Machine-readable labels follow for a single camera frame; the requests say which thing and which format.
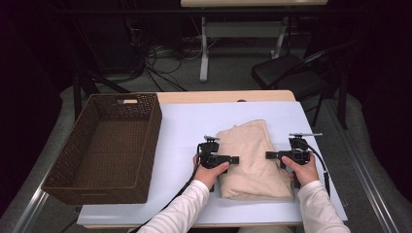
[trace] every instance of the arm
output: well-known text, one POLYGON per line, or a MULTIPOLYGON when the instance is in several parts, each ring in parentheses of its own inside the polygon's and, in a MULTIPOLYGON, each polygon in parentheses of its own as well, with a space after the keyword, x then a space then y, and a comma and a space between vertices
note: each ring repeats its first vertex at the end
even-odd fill
POLYGON ((311 154, 310 161, 303 166, 286 156, 283 156, 282 160, 295 171, 301 184, 297 196, 300 200, 305 232, 351 232, 337 215, 326 189, 319 181, 315 156, 311 154))
POLYGON ((188 232, 208 198, 208 187, 200 181, 192 181, 181 196, 152 218, 139 232, 188 232))
POLYGON ((206 205, 209 198, 209 189, 215 183, 216 177, 225 171, 228 162, 213 169, 206 169, 199 165, 194 180, 186 190, 173 200, 162 212, 154 216, 139 232, 188 232, 200 211, 206 205))
POLYGON ((351 232, 337 215, 320 181, 308 183, 297 196, 305 232, 351 232))

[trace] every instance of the wicker basket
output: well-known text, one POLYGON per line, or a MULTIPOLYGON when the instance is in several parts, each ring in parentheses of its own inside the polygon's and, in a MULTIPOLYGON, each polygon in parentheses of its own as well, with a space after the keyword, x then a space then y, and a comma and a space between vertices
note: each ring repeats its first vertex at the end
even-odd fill
POLYGON ((91 95, 42 189, 69 205, 145 203, 161 118, 155 93, 91 95))

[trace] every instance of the white table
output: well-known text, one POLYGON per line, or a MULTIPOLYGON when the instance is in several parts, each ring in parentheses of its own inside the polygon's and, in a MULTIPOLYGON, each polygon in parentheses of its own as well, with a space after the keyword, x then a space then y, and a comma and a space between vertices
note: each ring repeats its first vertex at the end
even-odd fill
MULTIPOLYGON (((221 7, 294 7, 323 6, 327 0, 182 0, 181 6, 187 8, 221 7)), ((207 82, 209 67, 208 37, 273 37, 277 38, 272 58, 279 57, 286 26, 282 21, 264 22, 207 22, 202 17, 202 62, 200 81, 207 82)))
MULTIPOLYGON (((189 179, 192 171, 191 158, 196 152, 197 144, 204 142, 204 135, 214 136, 234 124, 262 118, 266 120, 275 150, 289 150, 289 133, 311 133, 300 104, 294 101, 160 105, 163 120, 155 152, 148 202, 132 205, 85 205, 78 224, 87 228, 127 228, 135 227, 154 216, 189 179)), ((313 137, 305 139, 319 151, 313 137)), ((317 166, 322 177, 323 170, 319 161, 317 166)), ((330 192, 331 202, 337 213, 343 220, 347 220, 332 181, 330 192)), ((211 194, 194 227, 267 224, 302 224, 298 199, 290 202, 222 199, 219 184, 216 183, 215 192, 211 194)))

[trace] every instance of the hand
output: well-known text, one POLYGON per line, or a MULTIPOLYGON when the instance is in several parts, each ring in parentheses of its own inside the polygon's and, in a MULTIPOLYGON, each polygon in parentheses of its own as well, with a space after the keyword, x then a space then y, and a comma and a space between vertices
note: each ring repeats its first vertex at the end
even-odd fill
POLYGON ((316 169, 315 155, 313 155, 313 153, 310 154, 310 161, 305 165, 299 165, 286 156, 282 157, 282 161, 294 170, 301 187, 304 187, 310 182, 319 180, 318 170, 316 169))
MULTIPOLYGON (((197 155, 193 158, 193 164, 197 164, 197 155)), ((211 189, 215 183, 216 177, 224 172, 228 167, 228 162, 222 163, 221 165, 211 169, 207 169, 200 164, 197 168, 196 174, 194 175, 194 179, 204 183, 209 189, 211 189)))

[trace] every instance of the folded towel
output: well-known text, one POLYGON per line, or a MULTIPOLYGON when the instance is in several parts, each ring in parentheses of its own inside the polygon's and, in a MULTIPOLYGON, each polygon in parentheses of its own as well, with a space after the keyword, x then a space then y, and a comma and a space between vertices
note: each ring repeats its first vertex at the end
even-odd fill
POLYGON ((220 155, 239 156, 219 176, 222 198, 235 200, 292 200, 291 178, 278 159, 266 159, 274 151, 266 121, 253 120, 218 133, 220 155))

